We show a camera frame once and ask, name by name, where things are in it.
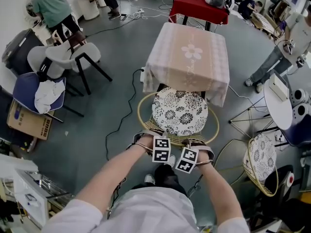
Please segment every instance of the gray floor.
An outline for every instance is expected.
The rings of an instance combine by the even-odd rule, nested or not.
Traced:
[[[165,1],[167,4],[172,3],[171,0]],[[161,0],[137,0],[133,2],[135,5],[154,9],[158,9],[161,3]],[[121,9],[123,13],[129,14],[138,8],[131,7],[127,0],[121,0]],[[86,35],[112,29],[127,22],[121,22],[118,19],[109,21],[106,14],[108,10],[108,8],[100,9],[100,17],[81,23]],[[145,15],[148,16],[159,14],[156,11],[144,10]],[[39,170],[43,174],[60,183],[68,191],[77,193],[105,164],[105,136],[117,129],[121,117],[129,112],[127,101],[134,92],[131,86],[132,73],[145,66],[161,27],[167,20],[167,17],[139,19],[124,25],[122,28],[101,32],[87,39],[101,51],[100,65],[111,75],[113,81],[108,82],[95,69],[90,68],[86,71],[86,78],[92,95],[74,98],[67,96],[66,104],[83,113],[85,118],[80,118],[63,109],[56,112],[56,116],[63,118],[65,123],[60,124],[54,121],[48,140],[46,142],[40,141],[35,152],[30,154],[30,158],[39,166]],[[260,66],[272,51],[273,43],[264,33],[248,26],[243,20],[232,15],[229,17],[229,24],[218,26],[216,33],[222,34],[226,39],[230,85],[240,95],[249,96],[252,101],[257,101],[262,97],[262,94],[257,94],[254,89],[245,87],[243,81]],[[80,77],[73,76],[70,81],[85,93]],[[291,82],[296,85],[299,80],[292,77]],[[132,142],[133,134],[141,130],[136,114],[137,104],[144,96],[142,84],[139,82],[139,74],[135,75],[135,87],[137,94],[132,101],[133,114],[124,120],[120,131],[108,139],[110,157],[124,151]],[[148,119],[151,114],[151,103],[152,101],[149,100],[143,107],[142,116],[144,119]],[[228,124],[228,120],[248,106],[250,103],[247,100],[237,98],[231,90],[228,90],[223,108],[211,105],[220,122],[219,135],[210,144],[216,155],[233,138],[247,140]],[[261,124],[256,124],[255,128],[260,129],[264,122]],[[250,132],[249,124],[246,123],[241,127]],[[209,116],[203,135],[210,138],[214,132],[215,121],[213,117]],[[245,144],[241,142],[232,143],[223,152],[217,169],[241,165],[245,150]],[[178,149],[173,149],[173,153],[179,156]],[[300,177],[299,156],[300,151],[292,147],[288,147],[284,151],[278,150],[277,166],[292,164],[296,177]],[[121,194],[142,182],[144,176],[152,172],[155,167],[156,165],[151,162],[148,156],[141,158],[128,175],[127,182],[121,188]],[[241,173],[241,168],[222,172],[228,182],[234,181]],[[188,190],[198,179],[199,173],[194,171],[192,174],[186,175],[178,172],[178,176],[181,184]],[[244,178],[233,186],[241,204],[251,201],[258,193],[254,185],[243,180]],[[191,197],[191,201],[198,224],[206,225],[214,222],[215,215],[204,183],[201,182],[200,186],[202,189]]]

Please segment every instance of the blue chair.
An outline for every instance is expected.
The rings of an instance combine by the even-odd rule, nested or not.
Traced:
[[[311,143],[311,115],[306,115],[298,124],[292,125],[287,130],[281,130],[284,134],[286,143],[275,145],[275,147],[290,144],[291,146],[301,147]]]
[[[55,80],[56,83],[60,81],[62,81],[66,86],[66,78],[63,77]],[[28,110],[36,114],[39,114],[39,112],[35,107],[35,93],[37,92],[39,85],[40,85],[39,76],[35,72],[29,72],[18,76],[13,90],[13,98],[23,107],[27,108]],[[64,109],[67,109],[80,117],[84,117],[83,114],[65,106],[64,98],[65,98],[65,91],[53,104],[51,104],[50,111],[54,111],[63,107]],[[46,113],[45,115],[63,123],[62,120],[50,115],[49,113]]]

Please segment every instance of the hand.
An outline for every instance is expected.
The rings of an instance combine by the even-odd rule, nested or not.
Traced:
[[[197,162],[203,162],[203,161],[208,161],[208,160],[209,160],[209,156],[208,156],[207,151],[200,150]]]
[[[146,147],[149,147],[150,149],[153,149],[154,146],[154,137],[150,134],[144,134],[139,140],[138,143],[141,143],[142,145],[145,145]]]

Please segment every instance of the white chair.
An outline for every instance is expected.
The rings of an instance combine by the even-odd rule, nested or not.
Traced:
[[[47,76],[48,79],[57,80],[64,76],[65,69],[57,65],[55,62],[52,62],[49,67],[46,65],[51,62],[49,59],[47,59],[46,54],[45,54],[45,51],[47,48],[48,48],[47,46],[37,46],[37,47],[32,48],[27,55],[27,61],[31,69],[34,72],[38,73],[39,76],[40,76],[40,72],[43,72]],[[81,93],[76,87],[74,87],[70,83],[67,82],[66,85],[69,86],[72,90],[74,90],[80,96],[83,96],[83,93]],[[75,94],[68,91],[67,89],[66,91],[72,96],[75,96]]]
[[[83,70],[93,66],[109,81],[112,81],[112,79],[96,64],[101,58],[101,53],[98,48],[93,43],[84,44],[82,42],[83,40],[85,40],[85,37],[81,32],[77,32],[75,35],[69,37],[62,45],[47,48],[45,54],[60,67],[72,69],[79,73],[86,88],[86,92],[90,95],[91,91],[88,87]],[[74,50],[73,47],[76,46],[77,42],[81,46]]]

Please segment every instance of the red table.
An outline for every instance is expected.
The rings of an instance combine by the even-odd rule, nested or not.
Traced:
[[[186,25],[188,17],[194,17],[206,21],[205,30],[210,29],[210,23],[228,24],[226,9],[213,7],[205,0],[175,0],[170,18],[176,23],[176,14],[184,15],[183,25]]]

